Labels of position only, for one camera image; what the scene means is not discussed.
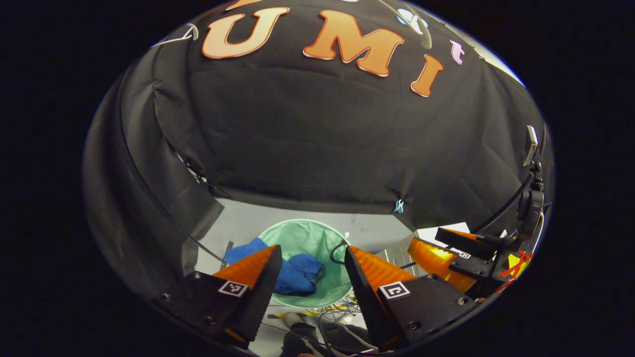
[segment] orange letter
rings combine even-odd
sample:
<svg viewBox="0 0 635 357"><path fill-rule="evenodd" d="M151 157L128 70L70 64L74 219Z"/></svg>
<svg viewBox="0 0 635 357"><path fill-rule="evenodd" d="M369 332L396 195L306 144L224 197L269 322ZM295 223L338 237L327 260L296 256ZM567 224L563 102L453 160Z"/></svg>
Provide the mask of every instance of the orange letter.
<svg viewBox="0 0 635 357"><path fill-rule="evenodd" d="M355 18L339 11L324 10L319 13L326 20L316 42L306 47L302 53L307 57L321 60L335 58L333 45L337 41L340 56L345 64L368 50L366 56L358 60L358 67L380 77L388 76L388 62L403 38L393 31L379 29L362 37Z"/></svg>
<svg viewBox="0 0 635 357"><path fill-rule="evenodd" d="M239 8L239 7L244 6L244 5L257 3L259 1L262 1L262 0L238 0L236 2L236 4L233 4L233 5L229 6L228 8L225 9L225 11L233 10L233 9Z"/></svg>
<svg viewBox="0 0 635 357"><path fill-rule="evenodd" d="M424 60L424 69L421 70L419 79L412 82L410 88L422 97L429 97L432 82L434 82L437 73L443 71L443 65L439 60L430 55L424 55Z"/></svg>
<svg viewBox="0 0 635 357"><path fill-rule="evenodd" d="M210 31L203 42L203 55L210 58L230 58L254 52L267 42L277 18L287 12L289 12L289 8L269 8L256 11L253 16L257 17L258 21L251 36L245 42L236 44L227 43L227 36L232 26L242 19L244 14L236 14L212 22Z"/></svg>

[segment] laundry basket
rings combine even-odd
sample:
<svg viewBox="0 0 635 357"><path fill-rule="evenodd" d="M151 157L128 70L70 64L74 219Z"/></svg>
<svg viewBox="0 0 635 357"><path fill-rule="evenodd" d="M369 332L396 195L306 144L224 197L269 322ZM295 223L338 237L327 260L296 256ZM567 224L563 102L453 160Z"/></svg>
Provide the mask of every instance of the laundry basket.
<svg viewBox="0 0 635 357"><path fill-rule="evenodd" d="M280 245L282 258L285 260L305 253L324 264L324 271L316 280L317 291L314 294L302 297L274 293L272 299L276 302L289 307L312 309L334 304L352 292L346 268L330 259L331 251L342 240L348 243L333 228L314 220L286 220L264 231L260 239L269 246ZM345 246L340 246L335 250L333 258L343 262L344 253Z"/></svg>

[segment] letter m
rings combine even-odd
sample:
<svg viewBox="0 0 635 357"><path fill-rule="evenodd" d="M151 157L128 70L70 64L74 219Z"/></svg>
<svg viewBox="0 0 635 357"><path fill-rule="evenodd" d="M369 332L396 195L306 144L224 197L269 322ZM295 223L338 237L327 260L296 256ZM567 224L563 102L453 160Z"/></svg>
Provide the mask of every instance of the letter m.
<svg viewBox="0 0 635 357"><path fill-rule="evenodd" d="M387 29L362 36L353 16L333 10L324 10L320 15L325 19L324 26L315 43L302 51L305 56L332 60L336 56L333 45L337 41L342 62L347 64L368 51L357 61L358 67L380 77L388 76L392 53L397 45L403 43L401 36Z"/></svg>

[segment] screw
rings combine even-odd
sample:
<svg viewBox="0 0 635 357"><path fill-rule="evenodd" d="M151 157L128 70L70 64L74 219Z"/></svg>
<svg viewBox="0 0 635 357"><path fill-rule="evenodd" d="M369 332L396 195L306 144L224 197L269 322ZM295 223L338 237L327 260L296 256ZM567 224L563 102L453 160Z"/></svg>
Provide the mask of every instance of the screw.
<svg viewBox="0 0 635 357"><path fill-rule="evenodd" d="M216 319L211 316L207 316L205 317L205 323L208 324L209 326L214 326L216 325Z"/></svg>

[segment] blue cloth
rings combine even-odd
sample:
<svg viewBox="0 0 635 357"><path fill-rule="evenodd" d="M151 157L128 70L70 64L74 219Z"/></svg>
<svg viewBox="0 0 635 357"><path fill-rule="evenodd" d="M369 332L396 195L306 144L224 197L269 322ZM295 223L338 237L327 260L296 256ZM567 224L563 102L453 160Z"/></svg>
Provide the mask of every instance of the blue cloth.
<svg viewBox="0 0 635 357"><path fill-rule="evenodd" d="M231 265L268 247L262 239L256 238L247 245L228 250L225 253L225 261ZM298 254L289 261L283 259L274 293L311 295L318 289L313 279L317 278L322 269L324 269L324 264L308 254Z"/></svg>

